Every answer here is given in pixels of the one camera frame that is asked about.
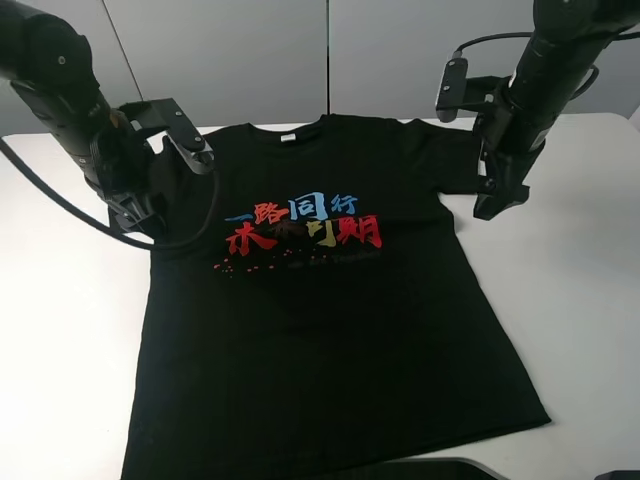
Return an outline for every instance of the gray wall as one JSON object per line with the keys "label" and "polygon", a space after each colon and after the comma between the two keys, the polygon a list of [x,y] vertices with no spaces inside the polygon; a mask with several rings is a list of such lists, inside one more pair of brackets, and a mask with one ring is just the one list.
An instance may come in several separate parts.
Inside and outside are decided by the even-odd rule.
{"label": "gray wall", "polygon": [[[26,0],[89,37],[114,106],[140,98],[128,59],[144,98],[174,97],[198,125],[316,119],[327,104],[327,38],[332,111],[433,117],[444,62],[457,45],[533,27],[532,0],[329,0],[328,17],[327,0],[104,1]],[[568,111],[630,116],[640,104],[638,43],[610,47],[598,83]],[[469,49],[470,74],[510,74],[524,45]],[[0,134],[36,130],[0,83]]]}

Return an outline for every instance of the white table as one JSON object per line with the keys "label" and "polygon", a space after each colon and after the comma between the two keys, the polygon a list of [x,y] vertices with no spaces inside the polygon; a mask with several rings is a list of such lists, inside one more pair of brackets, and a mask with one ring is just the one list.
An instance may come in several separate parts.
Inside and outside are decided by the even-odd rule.
{"label": "white table", "polygon": [[[106,221],[51,137],[9,143]],[[640,134],[614,115],[565,116],[528,184],[529,203],[489,223],[471,197],[445,202],[555,423],[430,456],[518,480],[640,469]],[[117,479],[148,256],[76,221],[4,158],[0,205],[0,478]]]}

